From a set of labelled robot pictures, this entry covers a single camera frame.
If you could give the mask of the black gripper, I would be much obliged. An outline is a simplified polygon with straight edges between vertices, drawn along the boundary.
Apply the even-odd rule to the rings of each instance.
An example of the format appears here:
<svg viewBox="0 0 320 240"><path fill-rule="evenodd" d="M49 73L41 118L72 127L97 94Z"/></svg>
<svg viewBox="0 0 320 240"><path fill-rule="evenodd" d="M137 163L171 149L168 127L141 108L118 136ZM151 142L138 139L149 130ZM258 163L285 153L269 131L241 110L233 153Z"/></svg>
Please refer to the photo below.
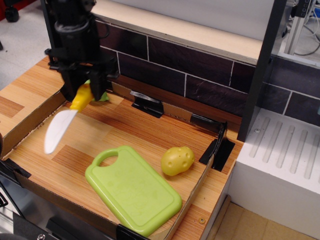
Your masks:
<svg viewBox="0 0 320 240"><path fill-rule="evenodd" d="M88 79L93 97L99 101L107 89L107 78L119 76L118 60L100 48L95 23L53 24L51 48L45 50L50 67L60 72L64 81L61 92L72 102L79 87Z"/></svg>

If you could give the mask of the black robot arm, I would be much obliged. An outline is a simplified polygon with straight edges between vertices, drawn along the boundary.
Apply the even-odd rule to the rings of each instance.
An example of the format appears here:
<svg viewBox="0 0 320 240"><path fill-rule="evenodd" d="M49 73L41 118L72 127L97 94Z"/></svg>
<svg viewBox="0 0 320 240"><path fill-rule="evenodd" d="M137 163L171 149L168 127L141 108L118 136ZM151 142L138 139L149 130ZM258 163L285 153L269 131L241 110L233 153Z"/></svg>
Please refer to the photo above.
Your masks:
<svg viewBox="0 0 320 240"><path fill-rule="evenodd" d="M62 94L72 101L90 81L93 98L102 98L109 78L117 78L118 60L102 51L94 0L43 0L43 14L51 47L45 50L49 67L61 74Z"/></svg>

